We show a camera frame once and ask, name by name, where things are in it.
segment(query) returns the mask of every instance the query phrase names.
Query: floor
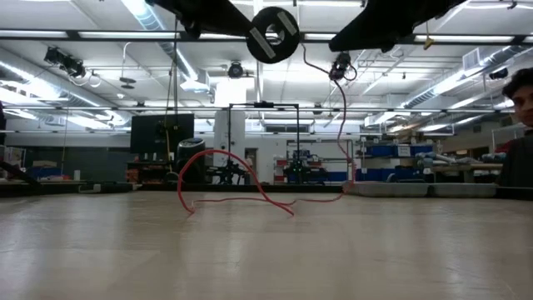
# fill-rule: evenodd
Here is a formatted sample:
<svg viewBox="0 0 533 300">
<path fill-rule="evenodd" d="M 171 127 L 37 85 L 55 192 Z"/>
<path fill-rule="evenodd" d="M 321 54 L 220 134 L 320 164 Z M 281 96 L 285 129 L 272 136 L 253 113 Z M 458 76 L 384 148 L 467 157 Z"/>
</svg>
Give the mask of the floor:
<svg viewBox="0 0 533 300">
<path fill-rule="evenodd" d="M 236 194 L 187 194 L 221 196 Z M 0 199 L 0 298 L 533 298 L 533 202 L 198 206 L 188 217 L 173 192 Z"/>
</svg>

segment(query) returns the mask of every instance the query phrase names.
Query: dark hair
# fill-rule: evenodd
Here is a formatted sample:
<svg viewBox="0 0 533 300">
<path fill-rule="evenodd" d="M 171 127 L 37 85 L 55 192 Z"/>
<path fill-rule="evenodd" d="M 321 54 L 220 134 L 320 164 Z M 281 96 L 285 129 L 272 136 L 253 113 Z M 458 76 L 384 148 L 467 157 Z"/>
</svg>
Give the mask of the dark hair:
<svg viewBox="0 0 533 300">
<path fill-rule="evenodd" d="M 512 99 L 516 91 L 525 86 L 533 86 L 533 67 L 521 69 L 516 72 L 509 82 L 501 91 L 501 93 Z"/>
</svg>

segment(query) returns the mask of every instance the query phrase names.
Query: cable reel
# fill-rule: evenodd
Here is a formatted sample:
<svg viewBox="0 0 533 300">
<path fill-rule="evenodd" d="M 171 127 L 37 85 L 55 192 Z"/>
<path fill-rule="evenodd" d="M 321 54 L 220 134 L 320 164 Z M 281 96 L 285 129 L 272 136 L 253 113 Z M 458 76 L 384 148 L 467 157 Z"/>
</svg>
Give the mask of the cable reel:
<svg viewBox="0 0 533 300">
<path fill-rule="evenodd" d="M 253 19 L 247 33 L 247 46 L 252 56 L 262 63 L 278 63 L 289 58 L 300 43 L 300 29 L 290 12 L 279 7 L 265 7 Z M 267 37 L 277 33 L 278 39 Z"/>
</svg>

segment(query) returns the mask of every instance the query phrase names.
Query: black screen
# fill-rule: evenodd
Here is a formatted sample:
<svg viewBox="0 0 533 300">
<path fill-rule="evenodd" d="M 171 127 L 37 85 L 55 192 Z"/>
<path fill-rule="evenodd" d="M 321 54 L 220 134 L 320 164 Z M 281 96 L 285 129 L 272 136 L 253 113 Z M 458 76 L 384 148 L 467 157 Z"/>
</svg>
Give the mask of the black screen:
<svg viewBox="0 0 533 300">
<path fill-rule="evenodd" d="M 170 152 L 176 152 L 177 144 L 194 137 L 194 114 L 169 114 L 165 116 L 132 117 L 131 153 L 166 153 L 167 135 Z"/>
</svg>

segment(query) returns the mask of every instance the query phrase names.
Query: speaker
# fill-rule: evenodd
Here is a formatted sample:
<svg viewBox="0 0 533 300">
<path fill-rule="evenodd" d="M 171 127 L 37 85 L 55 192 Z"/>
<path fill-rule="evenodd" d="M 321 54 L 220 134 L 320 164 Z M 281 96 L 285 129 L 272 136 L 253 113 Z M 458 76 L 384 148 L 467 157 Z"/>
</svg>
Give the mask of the speaker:
<svg viewBox="0 0 533 300">
<path fill-rule="evenodd" d="M 197 137 L 185 139 L 177 144 L 176 170 L 180 172 L 185 164 L 197 153 L 206 150 L 206 142 Z M 206 182 L 206 159 L 198 158 L 183 174 L 185 183 Z"/>
</svg>

